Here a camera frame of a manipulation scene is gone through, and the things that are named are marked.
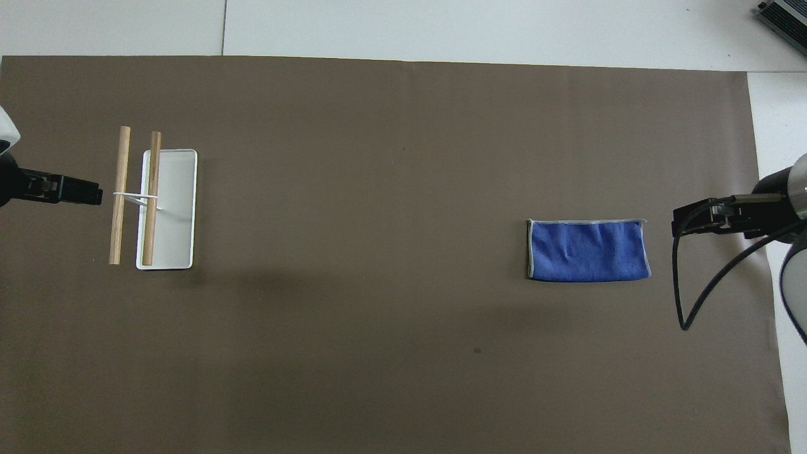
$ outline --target black cable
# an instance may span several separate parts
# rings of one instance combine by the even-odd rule
[[[728,262],[720,271],[718,271],[712,280],[706,284],[706,287],[704,288],[703,292],[700,293],[700,296],[698,296],[698,299],[692,306],[692,310],[690,310],[685,321],[684,312],[681,309],[681,296],[678,285],[678,244],[681,237],[684,235],[684,230],[688,227],[689,223],[695,219],[696,216],[700,215],[702,212],[710,209],[711,207],[718,206],[720,204],[733,203],[735,200],[736,198],[734,196],[730,196],[722,199],[715,199],[711,202],[705,202],[702,205],[699,205],[681,221],[681,225],[675,231],[675,237],[672,241],[672,285],[675,292],[675,311],[678,313],[678,324],[681,326],[681,330],[686,331],[689,329],[689,327],[692,325],[692,321],[695,320],[695,316],[698,314],[700,307],[704,304],[706,297],[709,296],[712,290],[725,277],[725,275],[729,274],[729,271],[734,269],[734,267],[736,267],[743,259],[761,249],[768,243],[774,242],[784,235],[791,233],[793,230],[807,226],[807,220],[798,220],[790,225],[786,225],[785,227],[776,230],[775,232],[772,232],[767,236],[767,238],[757,241],[753,245],[747,247],[743,252],[737,254],[736,257],[731,259],[731,261]]]

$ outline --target wooden stick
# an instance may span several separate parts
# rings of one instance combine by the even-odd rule
[[[152,132],[152,148],[148,164],[148,194],[157,195],[158,177],[160,176],[160,149],[162,135]],[[146,207],[146,226],[143,233],[143,264],[151,265],[154,260],[154,225],[157,223],[157,199],[149,198]]]
[[[126,191],[126,173],[129,168],[129,136],[132,129],[120,127],[118,136],[118,170],[115,173],[115,192]],[[109,264],[120,265],[120,240],[123,236],[123,196],[115,195],[112,206],[112,236],[109,241]]]

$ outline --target white tray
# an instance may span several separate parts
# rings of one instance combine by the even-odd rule
[[[140,193],[148,193],[148,164],[151,153],[143,153]],[[194,263],[194,222],[196,215],[196,167],[199,158],[193,149],[160,150],[157,189],[157,220],[154,225],[154,258],[143,264],[146,208],[140,207],[137,226],[139,270],[181,270]]]

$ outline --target white floor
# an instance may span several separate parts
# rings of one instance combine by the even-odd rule
[[[0,55],[279,55],[748,71],[760,175],[807,153],[807,58],[757,0],[4,0]],[[787,248],[767,248],[774,279]],[[794,453],[807,347],[776,301]]]

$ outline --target blue towel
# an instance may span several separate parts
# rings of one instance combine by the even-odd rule
[[[529,220],[529,278],[608,282],[650,277],[641,219]]]

